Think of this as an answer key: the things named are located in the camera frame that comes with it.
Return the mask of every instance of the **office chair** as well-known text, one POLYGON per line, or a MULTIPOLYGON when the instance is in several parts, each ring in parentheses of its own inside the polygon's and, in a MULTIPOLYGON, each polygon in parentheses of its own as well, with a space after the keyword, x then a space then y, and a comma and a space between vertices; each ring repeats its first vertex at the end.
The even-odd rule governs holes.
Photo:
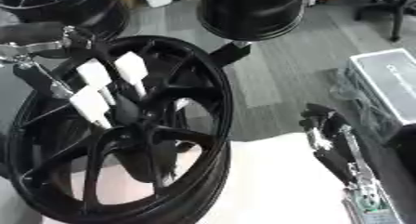
POLYGON ((368 5, 360 7, 355 15, 356 20, 361 20, 366 11, 386 11, 394 16, 393 31, 390 37, 392 42, 400 40, 400 29, 403 15, 416 16, 416 9, 412 7, 410 0, 370 0, 368 5))

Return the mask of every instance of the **robotic hand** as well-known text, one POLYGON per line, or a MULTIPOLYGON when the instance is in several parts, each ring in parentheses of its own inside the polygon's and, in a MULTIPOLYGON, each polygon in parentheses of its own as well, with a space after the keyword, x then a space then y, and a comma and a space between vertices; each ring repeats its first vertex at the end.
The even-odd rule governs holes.
POLYGON ((300 125, 314 155, 345 184, 344 204, 354 223, 403 223, 357 131, 335 110, 308 104, 300 125))

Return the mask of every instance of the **white table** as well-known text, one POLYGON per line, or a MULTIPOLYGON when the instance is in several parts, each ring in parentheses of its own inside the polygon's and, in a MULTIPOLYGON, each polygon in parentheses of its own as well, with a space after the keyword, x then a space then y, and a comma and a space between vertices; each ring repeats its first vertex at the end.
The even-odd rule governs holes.
MULTIPOLYGON (((233 142, 232 152, 227 184, 200 224, 351 223, 341 203, 343 184, 315 159, 305 134, 233 142)), ((180 156, 179 173, 198 153, 195 149, 180 156)), ((81 196, 83 175, 73 176, 76 196, 81 196)), ((150 185, 128 177, 120 165, 106 168, 104 177, 97 193, 105 204, 133 201, 151 191, 150 185), (123 187, 122 193, 114 191, 116 187, 123 187)), ((44 223, 59 222, 45 218, 44 223)))

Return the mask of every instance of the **metal bracket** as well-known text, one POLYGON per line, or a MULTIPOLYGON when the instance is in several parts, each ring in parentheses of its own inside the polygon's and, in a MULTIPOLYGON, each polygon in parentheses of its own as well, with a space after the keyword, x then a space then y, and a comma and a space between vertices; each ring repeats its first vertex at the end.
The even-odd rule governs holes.
POLYGON ((252 52, 251 44, 251 42, 233 41, 218 48, 210 56, 218 67, 223 68, 250 55, 252 52))

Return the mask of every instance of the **chair wheel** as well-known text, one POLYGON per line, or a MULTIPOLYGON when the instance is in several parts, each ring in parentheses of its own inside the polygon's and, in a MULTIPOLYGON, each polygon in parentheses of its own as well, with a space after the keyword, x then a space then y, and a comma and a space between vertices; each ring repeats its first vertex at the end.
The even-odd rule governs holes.
POLYGON ((400 36, 398 35, 393 35, 392 37, 390 37, 391 42, 398 42, 399 40, 400 40, 400 36))

